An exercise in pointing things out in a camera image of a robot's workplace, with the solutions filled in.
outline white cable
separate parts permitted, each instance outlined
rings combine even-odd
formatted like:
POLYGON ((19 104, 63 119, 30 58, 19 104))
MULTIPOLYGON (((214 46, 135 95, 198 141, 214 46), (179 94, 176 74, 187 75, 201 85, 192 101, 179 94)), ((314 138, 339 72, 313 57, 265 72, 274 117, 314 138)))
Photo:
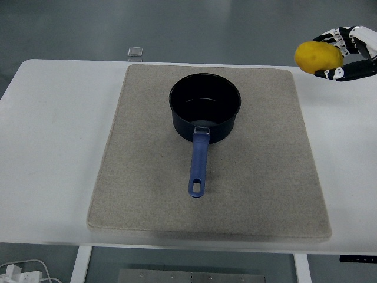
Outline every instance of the white cable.
POLYGON ((51 280, 54 279, 54 278, 51 278, 50 279, 50 275, 48 273, 48 270, 47 270, 47 266, 45 265, 45 263, 43 261, 40 261, 39 259, 29 259, 27 261, 13 261, 13 262, 7 262, 5 264, 2 264, 0 265, 0 268, 2 268, 3 266, 5 265, 9 265, 9 264, 23 264, 25 262, 39 262, 40 264, 43 264, 43 267, 45 268, 46 270, 46 274, 47 274, 47 279, 46 280, 49 280, 49 283, 52 283, 51 280))
POLYGON ((59 283, 62 283, 59 279, 56 279, 56 278, 42 278, 39 281, 42 282, 42 281, 46 281, 46 280, 49 280, 50 282, 51 282, 51 280, 54 280, 54 281, 57 281, 59 283))

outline pot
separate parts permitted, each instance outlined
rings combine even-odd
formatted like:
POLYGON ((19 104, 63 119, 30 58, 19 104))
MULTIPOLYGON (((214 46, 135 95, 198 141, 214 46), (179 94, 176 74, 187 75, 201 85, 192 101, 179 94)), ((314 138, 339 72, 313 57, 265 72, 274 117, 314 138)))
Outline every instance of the pot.
POLYGON ((241 96, 229 80, 200 73, 176 82, 169 103, 174 128, 180 136, 193 142, 188 192, 199 198, 204 195, 208 146, 231 132, 241 96))

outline small clear object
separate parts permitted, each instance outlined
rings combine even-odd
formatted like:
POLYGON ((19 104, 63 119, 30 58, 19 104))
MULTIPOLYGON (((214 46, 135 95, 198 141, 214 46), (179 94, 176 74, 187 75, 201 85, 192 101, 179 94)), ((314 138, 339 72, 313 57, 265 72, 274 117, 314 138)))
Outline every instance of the small clear object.
POLYGON ((141 58, 130 58, 127 61, 128 62, 143 62, 143 59, 141 59, 141 58))
POLYGON ((130 47, 128 49, 128 56, 142 56, 143 48, 141 47, 130 47))

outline handle hole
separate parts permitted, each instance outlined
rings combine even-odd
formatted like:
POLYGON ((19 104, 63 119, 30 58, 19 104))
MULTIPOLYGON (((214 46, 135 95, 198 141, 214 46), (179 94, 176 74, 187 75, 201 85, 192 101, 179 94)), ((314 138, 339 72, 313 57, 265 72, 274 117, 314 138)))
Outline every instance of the handle hole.
POLYGON ((201 184, 201 180, 196 178, 194 180, 194 188, 193 188, 193 191, 194 193, 199 193, 200 192, 200 184, 201 184))

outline power adapter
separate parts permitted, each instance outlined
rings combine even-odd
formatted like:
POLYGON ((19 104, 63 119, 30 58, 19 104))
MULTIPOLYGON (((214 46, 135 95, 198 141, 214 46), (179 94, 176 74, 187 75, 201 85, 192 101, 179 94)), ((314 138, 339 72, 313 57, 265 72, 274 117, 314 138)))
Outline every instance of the power adapter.
POLYGON ((21 268, 10 264, 6 273, 0 275, 0 283, 39 283, 42 279, 41 271, 21 272, 21 268))

